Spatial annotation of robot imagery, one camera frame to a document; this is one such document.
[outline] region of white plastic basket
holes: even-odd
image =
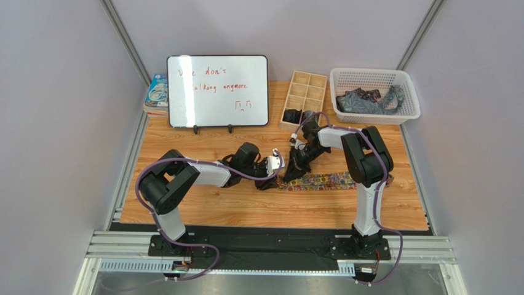
[[[340,122],[400,125],[409,119],[420,117],[420,105],[413,82],[410,75],[404,71],[336,68],[331,70],[329,83],[333,110]],[[341,112],[336,108],[336,97],[344,95],[346,91],[359,87],[364,90],[378,89],[384,97],[391,85],[401,85],[406,94],[405,101],[394,115],[354,114]]]

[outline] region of stack of books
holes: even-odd
[[[150,117],[168,117],[166,74],[155,74],[153,76],[151,86],[146,95],[144,111]]]

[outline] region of gray wall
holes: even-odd
[[[431,0],[114,0],[150,75],[169,55],[263,54],[293,70],[394,69]]]
[[[522,294],[524,2],[447,1],[407,71],[431,214],[470,294]]]
[[[101,4],[0,9],[0,293],[71,294],[141,109]]]

